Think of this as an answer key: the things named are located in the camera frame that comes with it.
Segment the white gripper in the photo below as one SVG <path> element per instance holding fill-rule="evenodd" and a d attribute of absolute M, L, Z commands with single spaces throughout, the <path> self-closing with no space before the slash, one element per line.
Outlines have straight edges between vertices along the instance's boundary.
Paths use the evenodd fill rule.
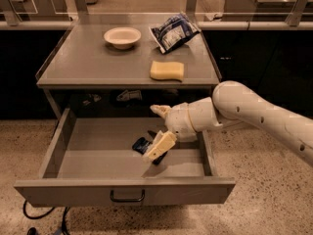
<path fill-rule="evenodd" d="M 165 118 L 165 126 L 169 131 L 148 131 L 154 140 L 143 155 L 144 162 L 153 162 L 158 159 L 168 152 L 176 141 L 193 142 L 197 140 L 197 133 L 191 124 L 187 103 L 172 108 L 167 105 L 151 105 L 150 109 L 154 114 Z"/>

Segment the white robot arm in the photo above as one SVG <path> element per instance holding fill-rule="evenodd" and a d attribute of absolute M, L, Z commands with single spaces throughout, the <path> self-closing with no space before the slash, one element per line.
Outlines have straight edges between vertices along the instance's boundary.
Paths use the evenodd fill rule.
<path fill-rule="evenodd" d="M 219 83 L 210 97 L 173 107 L 152 105 L 164 119 L 160 131 L 144 154 L 154 161 L 178 142 L 191 142 L 203 131 L 223 130 L 244 122 L 276 138 L 309 165 L 313 165 L 313 119 L 293 113 L 261 98 L 236 81 Z"/>

